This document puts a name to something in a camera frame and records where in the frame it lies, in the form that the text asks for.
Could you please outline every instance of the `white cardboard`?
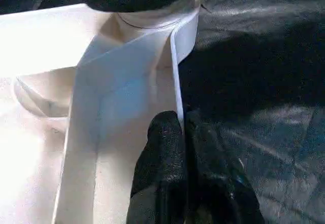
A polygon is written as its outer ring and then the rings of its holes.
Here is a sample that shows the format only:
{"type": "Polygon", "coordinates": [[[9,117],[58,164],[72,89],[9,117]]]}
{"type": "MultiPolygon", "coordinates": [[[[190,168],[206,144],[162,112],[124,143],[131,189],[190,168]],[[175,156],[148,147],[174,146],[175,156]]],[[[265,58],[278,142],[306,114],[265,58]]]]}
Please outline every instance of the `white cardboard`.
{"type": "Polygon", "coordinates": [[[113,13],[86,4],[2,15],[0,76],[36,74],[74,67],[113,13]]]}
{"type": "Polygon", "coordinates": [[[177,65],[194,46],[197,21],[198,6],[173,31],[144,34],[77,68],[53,223],[125,223],[151,119],[175,110],[182,122],[177,65]]]}

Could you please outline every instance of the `black fabric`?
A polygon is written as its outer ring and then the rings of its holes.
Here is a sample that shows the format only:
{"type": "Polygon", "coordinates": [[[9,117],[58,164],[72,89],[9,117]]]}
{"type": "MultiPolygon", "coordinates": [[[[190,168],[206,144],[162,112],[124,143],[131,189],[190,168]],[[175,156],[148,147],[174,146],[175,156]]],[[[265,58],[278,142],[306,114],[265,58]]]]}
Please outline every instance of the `black fabric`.
{"type": "Polygon", "coordinates": [[[324,0],[202,0],[182,97],[218,125],[268,223],[325,223],[324,0]]]}
{"type": "Polygon", "coordinates": [[[186,115],[185,133],[191,209],[206,210],[212,223],[264,223],[243,167],[222,141],[219,129],[201,118],[199,111],[192,111],[186,115]]]}
{"type": "Polygon", "coordinates": [[[159,113],[135,168],[127,223],[264,223],[258,200],[238,158],[219,130],[186,115],[159,113]]]}
{"type": "Polygon", "coordinates": [[[127,223],[183,224],[186,200],[182,129],[175,112],[160,113],[136,164],[127,223]]]}

